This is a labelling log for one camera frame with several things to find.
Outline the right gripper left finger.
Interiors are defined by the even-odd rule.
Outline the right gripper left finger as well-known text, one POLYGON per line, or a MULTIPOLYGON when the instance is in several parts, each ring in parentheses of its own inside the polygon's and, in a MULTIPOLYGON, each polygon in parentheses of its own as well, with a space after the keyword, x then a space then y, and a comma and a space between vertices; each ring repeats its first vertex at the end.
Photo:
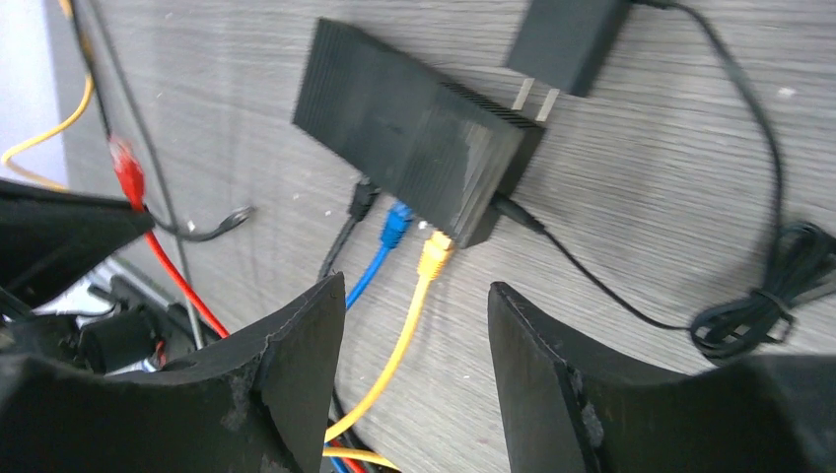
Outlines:
POLYGON ((5 472, 316 472, 345 318, 341 274, 158 372, 1 359, 5 472))

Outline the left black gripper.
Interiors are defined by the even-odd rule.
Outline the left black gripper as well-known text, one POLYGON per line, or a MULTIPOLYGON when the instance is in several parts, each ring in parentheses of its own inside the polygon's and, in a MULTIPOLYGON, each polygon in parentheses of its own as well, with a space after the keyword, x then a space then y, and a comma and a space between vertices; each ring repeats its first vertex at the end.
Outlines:
POLYGON ((113 262, 94 269, 152 228, 125 200, 3 179, 1 287, 24 304, 1 294, 1 353, 154 372, 217 341, 204 322, 195 341, 184 304, 154 283, 113 262))

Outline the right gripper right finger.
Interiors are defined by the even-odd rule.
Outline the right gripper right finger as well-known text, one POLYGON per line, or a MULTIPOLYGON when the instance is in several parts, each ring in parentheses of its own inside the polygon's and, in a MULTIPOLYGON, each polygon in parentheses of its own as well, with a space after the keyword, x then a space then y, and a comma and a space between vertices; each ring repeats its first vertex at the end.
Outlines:
POLYGON ((490 349, 515 472, 831 472, 835 360, 764 355, 688 375, 620 353, 504 282, 490 349))

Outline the black network switch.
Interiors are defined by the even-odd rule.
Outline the black network switch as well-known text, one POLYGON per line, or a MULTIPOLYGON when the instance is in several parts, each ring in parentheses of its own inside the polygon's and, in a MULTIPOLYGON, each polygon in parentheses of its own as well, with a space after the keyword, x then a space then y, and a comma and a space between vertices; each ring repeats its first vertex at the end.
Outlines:
POLYGON ((294 124, 467 248, 543 127, 352 25, 319 19, 294 124))

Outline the black power adapter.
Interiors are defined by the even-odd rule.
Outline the black power adapter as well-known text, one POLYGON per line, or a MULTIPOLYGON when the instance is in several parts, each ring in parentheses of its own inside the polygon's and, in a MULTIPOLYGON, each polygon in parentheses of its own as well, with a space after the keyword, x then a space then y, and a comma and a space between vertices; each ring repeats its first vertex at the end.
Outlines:
POLYGON ((524 75, 512 109, 523 109, 537 81, 549 87, 539 122, 559 95, 587 97, 631 7, 623 0, 531 0, 505 62, 524 75))

